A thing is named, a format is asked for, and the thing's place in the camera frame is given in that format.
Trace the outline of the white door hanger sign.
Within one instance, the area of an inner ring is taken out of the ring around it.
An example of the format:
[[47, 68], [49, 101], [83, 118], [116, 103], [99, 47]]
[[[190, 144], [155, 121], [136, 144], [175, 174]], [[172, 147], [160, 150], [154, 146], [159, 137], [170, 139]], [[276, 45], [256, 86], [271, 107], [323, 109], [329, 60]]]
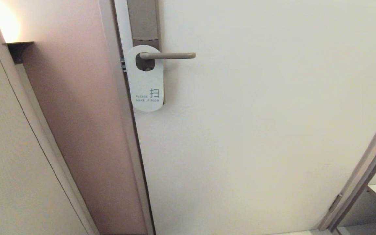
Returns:
[[148, 45], [131, 48], [125, 56], [126, 72], [133, 108], [143, 112], [154, 112], [164, 103], [164, 67], [161, 60], [155, 60], [150, 71], [137, 67], [137, 55], [142, 52], [158, 53], [159, 50]]

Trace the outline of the white room door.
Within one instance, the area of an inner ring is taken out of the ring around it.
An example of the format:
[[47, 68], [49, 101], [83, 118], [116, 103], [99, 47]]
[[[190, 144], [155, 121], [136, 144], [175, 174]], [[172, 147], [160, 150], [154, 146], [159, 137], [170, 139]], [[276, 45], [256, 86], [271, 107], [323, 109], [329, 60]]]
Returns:
[[315, 229], [376, 132], [376, 0], [157, 0], [134, 111], [156, 235]]

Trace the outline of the brown metal lock plate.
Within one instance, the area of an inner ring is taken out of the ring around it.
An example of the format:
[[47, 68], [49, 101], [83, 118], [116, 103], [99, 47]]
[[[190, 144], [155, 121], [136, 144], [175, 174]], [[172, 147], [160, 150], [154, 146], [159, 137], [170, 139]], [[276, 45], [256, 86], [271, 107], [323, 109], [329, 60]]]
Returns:
[[[161, 52], [157, 0], [127, 0], [127, 7], [133, 47], [148, 45]], [[155, 60], [143, 60], [140, 55], [137, 55], [136, 60], [137, 67], [142, 71], [144, 71], [145, 67], [153, 69], [155, 66]]]

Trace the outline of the beige cabinet panel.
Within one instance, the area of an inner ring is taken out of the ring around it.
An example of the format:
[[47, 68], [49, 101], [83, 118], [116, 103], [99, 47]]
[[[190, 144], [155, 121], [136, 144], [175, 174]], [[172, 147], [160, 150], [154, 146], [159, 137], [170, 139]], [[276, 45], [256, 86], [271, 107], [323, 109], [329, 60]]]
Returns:
[[0, 235], [99, 235], [0, 30]]

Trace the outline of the beige door frame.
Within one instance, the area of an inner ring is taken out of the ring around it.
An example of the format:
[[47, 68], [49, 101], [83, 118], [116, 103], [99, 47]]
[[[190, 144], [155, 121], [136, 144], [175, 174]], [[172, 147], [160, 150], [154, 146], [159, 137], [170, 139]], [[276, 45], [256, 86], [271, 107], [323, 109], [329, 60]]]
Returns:
[[124, 23], [125, 29], [129, 29], [130, 27], [127, 0], [119, 0], [118, 4], [114, 0], [98, 0], [98, 5], [108, 51], [108, 60], [112, 69], [112, 75], [116, 80], [120, 116], [139, 198], [139, 208], [146, 228], [145, 235], [156, 235], [145, 181], [137, 126], [134, 119], [134, 110], [128, 89], [127, 73], [122, 71], [120, 64], [120, 59], [124, 58], [124, 48], [121, 44], [119, 23]]

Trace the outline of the small metal frame hinge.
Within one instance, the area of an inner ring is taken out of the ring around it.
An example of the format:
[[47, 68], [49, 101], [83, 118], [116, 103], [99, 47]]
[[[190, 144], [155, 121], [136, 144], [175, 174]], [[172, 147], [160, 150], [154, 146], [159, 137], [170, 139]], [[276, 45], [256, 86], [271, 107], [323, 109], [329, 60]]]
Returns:
[[334, 201], [332, 202], [332, 204], [330, 205], [328, 211], [329, 211], [329, 212], [332, 212], [332, 211], [337, 207], [338, 203], [341, 201], [342, 198], [343, 198], [343, 194], [342, 194], [342, 193], [339, 193], [339, 194], [335, 197], [335, 199], [334, 199]]

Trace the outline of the dark wall lamp bracket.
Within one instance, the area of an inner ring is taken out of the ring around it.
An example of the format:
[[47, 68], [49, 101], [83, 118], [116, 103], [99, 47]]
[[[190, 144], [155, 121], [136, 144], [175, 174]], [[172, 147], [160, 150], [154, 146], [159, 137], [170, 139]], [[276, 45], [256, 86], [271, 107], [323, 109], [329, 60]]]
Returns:
[[4, 45], [7, 46], [9, 49], [9, 53], [11, 55], [11, 58], [14, 62], [14, 64], [22, 64], [22, 54], [29, 47], [30, 45], [34, 44], [33, 41], [28, 42], [15, 42], [15, 43], [4, 43]]

